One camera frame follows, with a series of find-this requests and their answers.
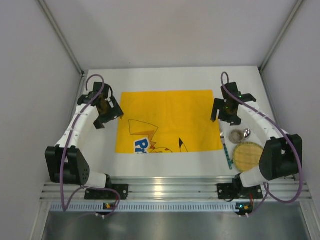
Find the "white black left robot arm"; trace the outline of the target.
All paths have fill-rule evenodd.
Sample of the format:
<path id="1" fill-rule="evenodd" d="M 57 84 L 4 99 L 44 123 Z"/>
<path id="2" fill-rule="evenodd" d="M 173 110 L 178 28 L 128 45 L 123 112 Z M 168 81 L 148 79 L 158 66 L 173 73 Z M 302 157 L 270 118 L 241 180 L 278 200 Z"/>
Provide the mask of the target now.
<path id="1" fill-rule="evenodd" d="M 53 183 L 87 186 L 98 189 L 111 188 L 111 177 L 91 170 L 81 148 L 86 143 L 92 127 L 104 129 L 104 124 L 124 115 L 106 83 L 95 82 L 88 94 L 77 100 L 74 116 L 65 133 L 55 146 L 45 150 L 45 160 Z"/>

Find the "yellow printed cloth placemat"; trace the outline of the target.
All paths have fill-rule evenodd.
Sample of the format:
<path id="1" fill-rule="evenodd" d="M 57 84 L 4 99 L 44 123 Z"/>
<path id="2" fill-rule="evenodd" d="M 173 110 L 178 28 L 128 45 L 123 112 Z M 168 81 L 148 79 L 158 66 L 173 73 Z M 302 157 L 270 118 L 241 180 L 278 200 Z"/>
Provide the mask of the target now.
<path id="1" fill-rule="evenodd" d="M 211 120 L 213 103 L 212 90 L 123 92 L 116 153 L 222 150 L 219 123 Z"/>

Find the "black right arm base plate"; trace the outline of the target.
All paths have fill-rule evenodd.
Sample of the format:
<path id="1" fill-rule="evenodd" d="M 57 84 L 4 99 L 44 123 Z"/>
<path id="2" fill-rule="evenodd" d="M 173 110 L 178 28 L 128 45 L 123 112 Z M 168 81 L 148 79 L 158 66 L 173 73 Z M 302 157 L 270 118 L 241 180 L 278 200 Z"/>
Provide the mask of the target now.
<path id="1" fill-rule="evenodd" d="M 260 200 L 264 197 L 260 185 L 237 189 L 232 183 L 218 183 L 216 187 L 219 200 L 249 200 L 251 197 Z"/>

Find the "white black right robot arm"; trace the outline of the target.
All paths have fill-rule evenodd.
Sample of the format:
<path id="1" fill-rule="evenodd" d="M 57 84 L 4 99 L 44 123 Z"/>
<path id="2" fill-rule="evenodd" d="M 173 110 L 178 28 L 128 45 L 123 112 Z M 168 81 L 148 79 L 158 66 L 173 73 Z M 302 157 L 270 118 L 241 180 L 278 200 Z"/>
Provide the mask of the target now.
<path id="1" fill-rule="evenodd" d="M 232 184 L 238 193 L 269 181 L 299 175 L 295 201 L 303 189 L 303 141 L 298 134 L 288 134 L 260 108 L 250 93 L 241 94 L 235 82 L 221 86 L 222 99 L 213 102 L 211 120 L 220 120 L 232 126 L 245 122 L 264 145 L 258 165 L 237 174 Z"/>

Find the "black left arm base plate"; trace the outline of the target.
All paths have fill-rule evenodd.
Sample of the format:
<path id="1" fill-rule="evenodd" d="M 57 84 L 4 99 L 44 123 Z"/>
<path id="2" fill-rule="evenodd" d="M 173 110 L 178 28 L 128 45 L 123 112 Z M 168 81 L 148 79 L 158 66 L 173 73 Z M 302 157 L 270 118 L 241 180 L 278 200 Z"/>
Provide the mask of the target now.
<path id="1" fill-rule="evenodd" d="M 112 190 L 116 191 L 120 195 L 120 200 L 126 200 L 129 193 L 128 184 L 115 183 L 111 187 Z M 85 200 L 117 200 L 119 196 L 110 190 L 95 190 L 89 188 L 85 191 Z"/>

